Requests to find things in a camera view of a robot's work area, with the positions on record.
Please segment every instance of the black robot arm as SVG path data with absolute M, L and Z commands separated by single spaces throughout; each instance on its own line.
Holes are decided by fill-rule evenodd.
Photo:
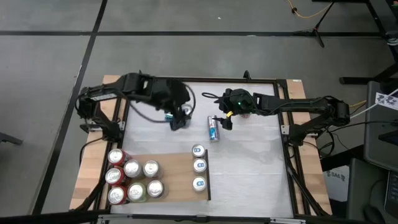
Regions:
M 121 76 L 116 82 L 95 87 L 84 87 L 78 96 L 76 110 L 81 118 L 89 119 L 94 124 L 82 124 L 85 131 L 89 126 L 101 128 L 103 136 L 109 141 L 118 141 L 122 138 L 119 124 L 110 121 L 101 111 L 100 101 L 113 98 L 124 98 L 128 101 L 143 102 L 153 106 L 156 110 L 171 113 L 171 130 L 175 131 L 183 126 L 191 114 L 185 114 L 182 105 L 190 101 L 187 86 L 176 79 L 158 78 L 140 73 L 128 73 Z
M 231 117 L 238 114 L 258 114 L 261 116 L 275 115 L 281 112 L 309 112 L 319 114 L 314 119 L 303 124 L 290 124 L 285 127 L 283 134 L 289 137 L 293 146 L 302 146 L 306 135 L 320 133 L 329 126 L 344 126 L 349 123 L 349 106 L 332 96 L 314 99 L 284 100 L 276 96 L 254 93 L 251 95 L 243 89 L 226 89 L 221 97 L 210 97 L 209 93 L 202 93 L 209 98 L 217 98 L 218 108 L 227 114 L 226 118 L 215 118 L 224 129 L 232 130 Z

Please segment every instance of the white tabletop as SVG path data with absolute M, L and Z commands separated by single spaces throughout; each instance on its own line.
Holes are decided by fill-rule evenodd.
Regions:
M 277 116 L 233 116 L 233 130 L 220 129 L 220 141 L 210 142 L 207 116 L 225 117 L 203 91 L 221 96 L 226 88 L 274 95 L 271 84 L 187 83 L 197 107 L 190 127 L 171 131 L 129 110 L 123 149 L 130 154 L 190 152 L 201 144 L 209 153 L 211 200 L 180 203 L 129 203 L 111 207 L 112 213 L 153 215 L 211 215 L 229 217 L 293 217 Z M 162 111 L 139 103 L 137 109 L 153 119 Z

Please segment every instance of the soda can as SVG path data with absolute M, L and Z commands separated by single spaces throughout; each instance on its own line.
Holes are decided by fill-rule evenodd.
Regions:
M 205 148 L 199 144 L 193 145 L 192 155 L 196 158 L 201 158 L 201 157 L 205 156 Z
M 148 161 L 144 165 L 144 174 L 146 177 L 160 177 L 160 165 L 156 161 Z
M 126 175 L 121 168 L 110 168 L 105 174 L 105 181 L 109 185 L 121 185 L 126 181 Z
M 206 171 L 207 164 L 206 160 L 204 159 L 195 159 L 193 161 L 193 171 L 195 171 L 197 174 L 201 174 L 204 171 Z
M 130 159 L 123 167 L 126 176 L 139 179 L 144 176 L 142 166 L 135 159 Z
M 196 192 L 202 192 L 206 189 L 206 180 L 203 177 L 197 176 L 192 182 L 192 188 Z
M 164 114 L 164 120 L 165 121 L 172 121 L 173 120 L 173 115 L 171 113 Z
M 108 161 L 114 166 L 122 167 L 129 160 L 129 154 L 121 149 L 112 149 L 108 153 Z
M 113 187 L 108 193 L 108 200 L 112 205 L 122 205 L 128 203 L 127 189 L 122 186 Z
M 191 106 L 191 105 L 188 105 L 188 104 L 184 104 L 184 105 L 181 106 L 181 109 L 182 109 L 182 111 L 185 112 L 185 115 L 188 115 L 188 114 L 190 114 L 191 111 L 192 111 L 192 106 Z M 191 119 L 186 119 L 186 120 L 185 120 L 185 126 L 182 127 L 182 128 L 187 129 L 187 128 L 189 128 L 189 125 L 190 125 L 190 124 L 191 124 Z
M 142 183 L 133 183 L 127 190 L 127 196 L 131 202 L 146 202 L 147 189 Z
M 160 198 L 164 195 L 164 185 L 159 180 L 153 180 L 148 184 L 147 192 L 153 198 Z
M 217 118 L 217 116 L 213 115 L 213 116 L 207 117 L 210 141 L 218 141 L 218 140 L 220 140 L 220 131 L 218 130 L 217 121 L 213 120 L 213 118 Z
M 184 104 L 181 106 L 181 110 L 184 111 L 185 115 L 188 115 L 192 111 L 192 106 L 188 104 Z M 173 115 L 171 113 L 166 113 L 164 114 L 164 119 L 165 121 L 172 121 L 173 120 Z M 191 123 L 191 119 L 186 119 L 185 120 L 185 126 L 182 128 L 189 128 L 189 125 Z

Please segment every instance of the white label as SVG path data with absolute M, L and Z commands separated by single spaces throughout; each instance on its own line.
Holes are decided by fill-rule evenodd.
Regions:
M 107 100 L 107 99 L 116 98 L 116 97 L 117 97 L 116 94 L 110 93 L 107 95 L 94 96 L 94 97 L 91 97 L 91 99 L 94 101 L 100 101 L 100 100 Z
M 379 103 L 382 101 L 387 95 L 382 94 L 382 93 L 376 93 L 376 100 L 375 103 Z M 383 102 L 379 103 L 381 106 L 385 106 L 394 110 L 398 110 L 398 98 L 393 97 L 393 96 L 388 96 L 387 99 L 385 99 Z
M 349 167 L 337 167 L 323 173 L 328 196 L 339 202 L 347 201 Z

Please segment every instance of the wooden board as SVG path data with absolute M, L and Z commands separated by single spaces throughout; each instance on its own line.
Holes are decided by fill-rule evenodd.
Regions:
M 198 193 L 192 189 L 192 181 L 197 176 L 193 171 L 194 158 L 192 153 L 133 155 L 133 158 L 140 164 L 145 164 L 149 160 L 155 160 L 161 167 L 162 176 L 159 180 L 164 184 L 167 195 L 162 198 L 149 197 L 147 202 L 192 202 L 208 200 L 207 190 Z M 204 177 L 207 180 L 206 182 L 209 183 L 206 172 L 200 176 Z M 153 178 L 133 179 L 131 183 L 141 182 L 147 186 L 152 180 Z
M 105 75 L 103 83 L 114 82 L 119 78 L 118 75 Z M 287 80 L 289 89 L 289 97 L 294 98 L 305 98 L 303 89 L 303 83 L 301 80 Z M 104 114 L 109 118 L 112 117 L 116 100 L 109 100 L 101 102 L 101 109 Z M 123 109 L 120 110 L 119 118 L 121 118 Z M 284 114 L 285 122 L 287 123 L 287 117 Z M 302 124 L 310 120 L 309 113 L 293 113 L 293 119 L 295 123 Z M 88 141 L 101 137 L 100 132 L 90 133 L 88 135 Z M 316 144 L 313 138 L 306 138 L 308 142 Z M 102 161 L 104 159 L 106 143 L 99 141 L 88 147 L 83 154 L 83 161 L 79 170 L 79 174 L 76 181 L 75 191 L 72 197 L 70 208 L 79 206 L 84 198 L 89 195 L 93 190 L 93 187 L 98 183 L 100 177 L 100 170 Z M 304 144 L 300 147 L 300 155 L 303 167 L 303 173 L 305 177 L 305 183 L 315 200 L 322 206 L 322 208 L 331 214 L 330 203 L 328 194 L 326 191 L 325 181 L 323 179 L 323 172 L 319 161 L 318 151 L 313 146 Z M 103 192 L 107 192 L 108 186 L 106 185 Z M 304 214 L 303 204 L 300 190 L 295 186 L 296 197 L 298 203 L 299 213 Z M 106 194 L 102 194 L 100 208 L 105 207 Z
M 301 80 L 287 80 L 287 89 L 289 91 L 290 99 L 305 98 L 304 87 Z M 295 124 L 303 124 L 311 119 L 310 113 L 292 113 L 292 115 Z M 285 123 L 289 123 L 286 116 L 284 116 L 284 121 Z M 311 137 L 306 137 L 304 141 L 317 145 L 315 139 Z M 303 167 L 305 185 L 307 189 L 311 192 L 314 199 L 321 205 L 322 209 L 331 214 L 331 207 L 328 192 L 326 190 L 325 180 L 323 178 L 318 149 L 309 144 L 304 144 L 303 146 L 299 147 L 299 150 L 301 164 Z M 295 191 L 298 211 L 300 214 L 304 214 L 301 192 L 299 187 L 297 187 L 296 185 Z
M 120 76 L 119 75 L 105 75 L 103 83 L 115 82 Z M 124 100 L 121 102 L 120 113 L 118 114 L 119 119 L 122 119 L 124 111 Z M 116 106 L 116 100 L 106 100 L 101 102 L 101 110 L 103 113 L 112 120 L 114 107 Z M 88 134 L 87 142 L 94 139 L 98 139 L 102 136 L 101 131 L 95 131 Z M 81 160 L 79 173 L 73 191 L 72 200 L 70 202 L 70 209 L 76 208 L 81 205 L 86 197 L 91 193 L 94 187 L 97 185 L 100 179 L 100 172 L 102 163 L 104 161 L 104 154 L 106 149 L 106 141 L 96 141 L 86 146 L 83 153 L 83 159 Z M 100 208 L 105 207 L 106 195 L 101 197 Z

